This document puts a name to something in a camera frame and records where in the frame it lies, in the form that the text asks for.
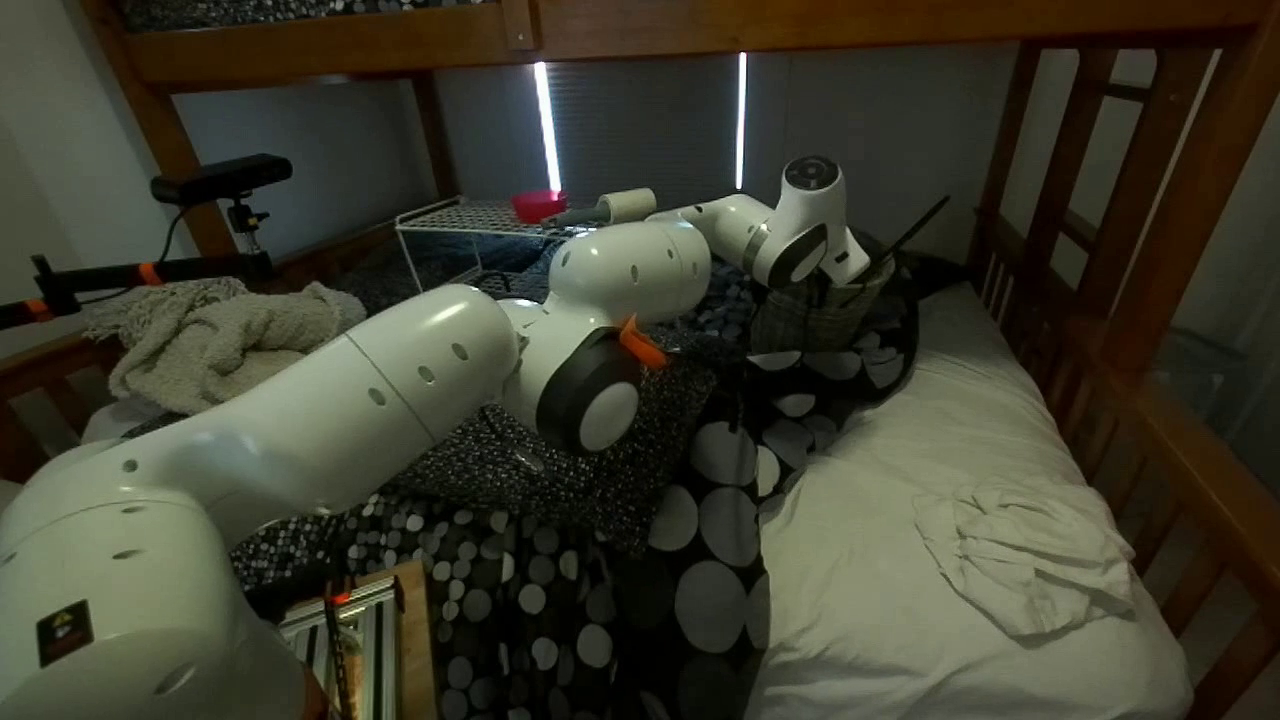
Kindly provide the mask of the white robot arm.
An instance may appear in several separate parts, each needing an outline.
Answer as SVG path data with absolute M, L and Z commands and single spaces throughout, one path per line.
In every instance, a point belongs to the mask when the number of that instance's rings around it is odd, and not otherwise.
M 373 496 L 483 402 L 569 453 L 614 446 L 662 365 L 647 331 L 715 264 L 765 289 L 859 279 L 845 169 L 798 154 L 773 203 L 619 211 L 558 249 L 542 298 L 441 284 L 217 408 L 50 460 L 0 516 L 0 720 L 325 720 L 227 551 Z

